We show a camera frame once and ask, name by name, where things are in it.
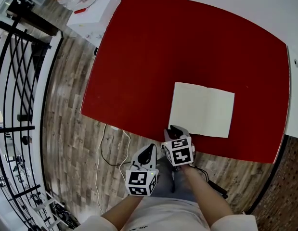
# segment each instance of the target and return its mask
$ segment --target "red tabletop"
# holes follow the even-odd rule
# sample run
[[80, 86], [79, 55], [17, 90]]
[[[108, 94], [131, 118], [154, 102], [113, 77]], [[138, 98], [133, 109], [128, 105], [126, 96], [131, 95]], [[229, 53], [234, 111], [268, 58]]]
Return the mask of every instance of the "red tabletop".
[[98, 50], [81, 112], [163, 141], [175, 82], [235, 93], [229, 137], [193, 135], [197, 151], [274, 162], [289, 102], [283, 42], [198, 2], [122, 0]]

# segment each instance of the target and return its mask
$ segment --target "black and white marker cube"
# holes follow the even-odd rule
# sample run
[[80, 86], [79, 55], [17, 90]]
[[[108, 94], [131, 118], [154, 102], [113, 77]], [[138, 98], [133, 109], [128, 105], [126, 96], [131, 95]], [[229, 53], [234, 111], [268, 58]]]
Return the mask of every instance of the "black and white marker cube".
[[192, 146], [191, 137], [167, 141], [162, 145], [173, 166], [190, 164], [194, 161], [194, 146]]
[[158, 169], [126, 170], [126, 189], [130, 195], [150, 196], [157, 184]]

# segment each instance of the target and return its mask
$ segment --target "person's left arm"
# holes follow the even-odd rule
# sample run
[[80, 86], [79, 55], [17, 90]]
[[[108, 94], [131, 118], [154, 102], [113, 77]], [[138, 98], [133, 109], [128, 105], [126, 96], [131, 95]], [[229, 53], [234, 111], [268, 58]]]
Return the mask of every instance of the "person's left arm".
[[119, 231], [129, 220], [142, 199], [143, 197], [141, 196], [128, 196], [115, 207], [104, 213], [102, 217], [111, 222]]

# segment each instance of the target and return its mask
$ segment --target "open book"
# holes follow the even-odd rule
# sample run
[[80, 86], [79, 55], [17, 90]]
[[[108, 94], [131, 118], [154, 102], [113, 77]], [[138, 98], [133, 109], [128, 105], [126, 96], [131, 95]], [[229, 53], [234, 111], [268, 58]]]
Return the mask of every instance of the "open book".
[[176, 82], [169, 126], [183, 127], [192, 134], [227, 138], [233, 103], [232, 92]]

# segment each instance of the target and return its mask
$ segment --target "shirt sleeve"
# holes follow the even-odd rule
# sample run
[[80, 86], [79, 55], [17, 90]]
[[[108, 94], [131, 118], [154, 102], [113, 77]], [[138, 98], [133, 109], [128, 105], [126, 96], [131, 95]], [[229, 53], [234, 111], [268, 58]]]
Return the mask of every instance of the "shirt sleeve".
[[231, 215], [225, 216], [211, 227], [211, 231], [257, 231], [256, 219], [252, 215]]
[[108, 220], [100, 216], [91, 216], [75, 231], [117, 231], [116, 227]]

